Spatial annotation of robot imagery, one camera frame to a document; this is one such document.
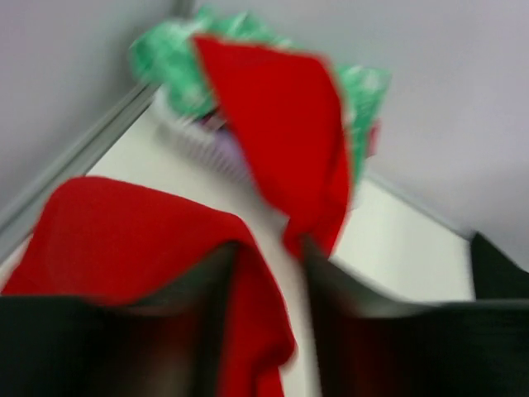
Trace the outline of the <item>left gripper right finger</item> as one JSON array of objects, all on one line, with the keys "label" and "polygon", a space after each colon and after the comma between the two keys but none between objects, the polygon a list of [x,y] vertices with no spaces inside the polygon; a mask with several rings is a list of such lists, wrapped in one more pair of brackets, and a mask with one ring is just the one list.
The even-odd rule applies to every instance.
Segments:
[{"label": "left gripper right finger", "polygon": [[303,243],[325,396],[525,396],[528,299],[397,300]]}]

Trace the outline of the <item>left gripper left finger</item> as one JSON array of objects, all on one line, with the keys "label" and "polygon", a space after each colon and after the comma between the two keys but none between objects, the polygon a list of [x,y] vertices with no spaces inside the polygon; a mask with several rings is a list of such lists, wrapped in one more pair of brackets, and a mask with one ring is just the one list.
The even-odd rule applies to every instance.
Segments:
[{"label": "left gripper left finger", "polygon": [[214,396],[238,245],[133,304],[1,299],[4,396]]}]

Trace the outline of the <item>red trousers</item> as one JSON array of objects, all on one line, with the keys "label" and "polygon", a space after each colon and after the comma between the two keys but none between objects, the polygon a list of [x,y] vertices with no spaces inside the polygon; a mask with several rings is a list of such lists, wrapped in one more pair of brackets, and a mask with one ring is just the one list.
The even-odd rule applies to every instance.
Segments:
[{"label": "red trousers", "polygon": [[[215,36],[195,36],[193,49],[258,190],[288,217],[285,248],[299,256],[307,236],[330,253],[348,207],[350,167],[341,101],[325,64],[297,50]],[[234,214],[115,179],[70,179],[45,204],[1,299],[133,304],[228,242],[239,249],[214,396],[280,396],[293,331],[265,259]]]}]

